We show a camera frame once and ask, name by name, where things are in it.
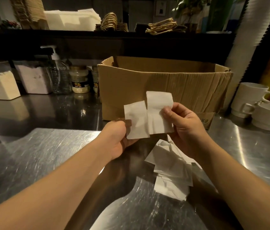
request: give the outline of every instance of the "ceramic mug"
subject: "ceramic mug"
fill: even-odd
[[[252,124],[270,131],[270,103],[259,103],[257,106],[252,105],[252,108]]]
[[[266,85],[251,82],[240,83],[235,98],[231,104],[231,113],[237,117],[246,118],[250,115],[247,113],[250,110],[247,110],[248,105],[246,104],[249,104],[251,107],[260,101],[270,103],[269,100],[264,98],[266,94],[270,94],[268,89],[269,87]]]

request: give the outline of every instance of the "shelf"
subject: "shelf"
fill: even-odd
[[[0,59],[29,59],[49,54],[42,45],[57,45],[71,58],[105,59],[112,55],[158,57],[223,64],[233,34],[138,34],[118,31],[1,30]]]

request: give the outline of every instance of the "hand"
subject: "hand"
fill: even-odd
[[[173,123],[175,132],[170,137],[187,156],[196,159],[196,151],[210,139],[199,117],[182,104],[174,102],[172,109],[165,107],[162,114]]]
[[[125,137],[126,126],[124,121],[111,121],[105,125],[103,130],[98,135],[98,139],[101,139],[106,148],[109,149],[112,160],[119,157],[124,149],[138,139],[127,139]]]

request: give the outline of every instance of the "torn cardboard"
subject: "torn cardboard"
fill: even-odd
[[[146,101],[146,91],[162,91],[197,113],[206,129],[221,109],[232,77],[229,68],[207,62],[123,56],[115,63],[107,58],[98,72],[104,120],[123,118],[123,106]]]

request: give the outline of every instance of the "metal counter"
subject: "metal counter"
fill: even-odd
[[[0,203],[67,160],[105,123],[100,102],[90,94],[0,100]],[[209,134],[270,184],[270,132],[216,115]],[[66,229],[242,229],[196,165],[186,201],[154,192],[156,174],[144,159],[159,137],[139,140],[105,166]]]

